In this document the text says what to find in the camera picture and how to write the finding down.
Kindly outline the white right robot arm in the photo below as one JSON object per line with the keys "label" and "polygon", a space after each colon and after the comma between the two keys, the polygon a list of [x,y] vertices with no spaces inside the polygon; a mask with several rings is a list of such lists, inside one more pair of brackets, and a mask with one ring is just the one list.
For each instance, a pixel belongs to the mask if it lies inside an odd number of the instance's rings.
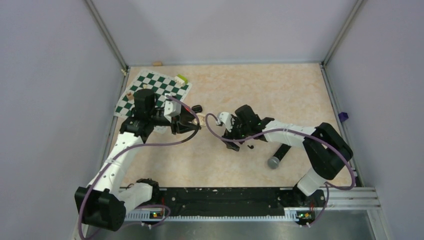
{"label": "white right robot arm", "polygon": [[299,206],[307,206],[314,198],[313,193],[333,180],[353,157],[350,146],[327,122],[308,127],[283,123],[272,117],[260,118],[245,104],[234,114],[219,113],[216,123],[225,126],[223,142],[234,151],[240,149],[238,143],[250,139],[279,143],[284,153],[293,147],[305,150],[311,168],[294,187],[293,200]]}

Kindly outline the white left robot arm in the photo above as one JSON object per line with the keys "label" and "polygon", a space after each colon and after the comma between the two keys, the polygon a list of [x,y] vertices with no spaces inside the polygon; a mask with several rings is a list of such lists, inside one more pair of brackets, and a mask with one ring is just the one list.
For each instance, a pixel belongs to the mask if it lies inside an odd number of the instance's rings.
{"label": "white left robot arm", "polygon": [[131,115],[121,124],[115,146],[95,177],[86,187],[79,187],[74,199],[78,210],[78,232],[82,225],[117,231],[126,215],[145,203],[154,207],[160,202],[158,186],[151,180],[135,183],[121,190],[123,179],[142,147],[153,146],[147,140],[155,127],[169,127],[173,135],[191,134],[179,141],[187,142],[200,130],[197,113],[172,94],[166,94],[163,107],[157,107],[159,95],[142,88],[133,93]]}

